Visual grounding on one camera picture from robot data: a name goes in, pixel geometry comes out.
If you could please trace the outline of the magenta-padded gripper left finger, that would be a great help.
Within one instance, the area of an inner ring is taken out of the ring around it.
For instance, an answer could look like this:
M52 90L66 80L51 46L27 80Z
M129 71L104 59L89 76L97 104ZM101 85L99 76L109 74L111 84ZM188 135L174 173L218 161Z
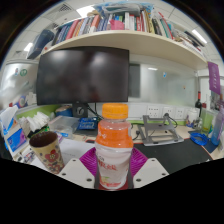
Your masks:
M72 158L59 173L59 177L84 188L97 189L99 172L95 148L80 158Z

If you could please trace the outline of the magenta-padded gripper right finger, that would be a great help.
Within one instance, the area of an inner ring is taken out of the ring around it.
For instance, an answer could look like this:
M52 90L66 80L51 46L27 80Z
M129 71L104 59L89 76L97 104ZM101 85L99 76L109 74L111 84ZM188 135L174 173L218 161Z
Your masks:
M129 189L146 186L168 175L156 158L147 158L136 148L132 150L127 177Z

